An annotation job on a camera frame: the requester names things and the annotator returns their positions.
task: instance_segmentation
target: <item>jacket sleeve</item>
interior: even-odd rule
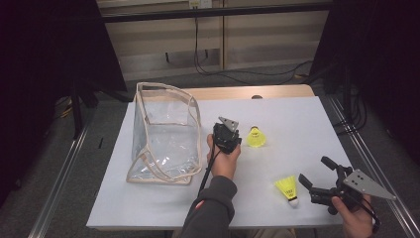
[[[237,187],[228,178],[214,177],[192,203],[182,228],[182,238],[229,237]]]

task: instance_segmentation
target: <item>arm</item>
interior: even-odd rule
[[[207,136],[207,144],[213,145],[212,136]],[[229,237],[229,224],[235,210],[232,198],[237,192],[232,182],[236,161],[241,154],[238,146],[230,155],[220,153],[212,167],[213,178],[208,188],[203,189],[192,203],[182,228],[181,237]]]
[[[370,196],[364,195],[364,199],[370,202]],[[368,238],[372,236],[372,218],[363,209],[359,208],[356,211],[350,211],[343,201],[334,196],[332,202],[340,215],[343,217],[343,230],[347,238]]]

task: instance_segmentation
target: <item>white table surface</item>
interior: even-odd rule
[[[206,160],[206,135],[218,117],[239,121],[242,153],[234,182],[236,214],[232,228],[313,227],[341,224],[340,216],[310,202],[308,190],[297,178],[307,176],[314,186],[335,186],[336,172],[321,163],[328,156],[350,166],[349,159],[318,97],[198,101],[202,122],[202,160]],[[134,103],[129,104],[114,152],[102,181],[87,226],[100,230],[173,229],[182,226],[197,196],[206,163],[189,185],[126,182],[131,165]],[[261,148],[247,145],[252,126],[267,137]],[[299,205],[292,208],[274,186],[278,179],[296,176]]]

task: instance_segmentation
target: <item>wire on wall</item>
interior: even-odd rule
[[[300,64],[298,64],[295,68],[287,70],[287,71],[283,71],[283,72],[276,72],[276,73],[264,73],[264,72],[255,72],[255,71],[247,71],[247,70],[223,70],[223,71],[214,71],[214,72],[209,72],[206,71],[201,65],[200,62],[198,60],[198,19],[195,18],[195,47],[194,47],[194,65],[195,65],[195,70],[201,74],[201,75],[206,75],[206,76],[210,76],[210,75],[220,75],[220,76],[224,76],[224,77],[228,77],[234,81],[237,81],[239,83],[243,83],[246,85],[257,85],[254,83],[250,83],[250,82],[246,82],[237,78],[234,78],[231,75],[227,75],[227,73],[249,73],[249,74],[256,74],[256,75],[264,75],[264,76],[279,76],[279,75],[283,75],[283,74],[288,74],[291,73],[290,78],[288,78],[287,80],[278,82],[276,85],[282,85],[285,84],[286,82],[289,82],[290,80],[292,80],[296,74],[296,71],[301,68],[302,66],[312,63],[312,60],[308,60],[305,62],[302,62]]]

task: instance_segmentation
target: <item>wall outlet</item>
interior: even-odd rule
[[[200,8],[200,0],[189,0],[189,9]]]
[[[200,8],[212,8],[212,0],[201,0]]]
[[[212,8],[212,0],[189,0],[189,9]]]

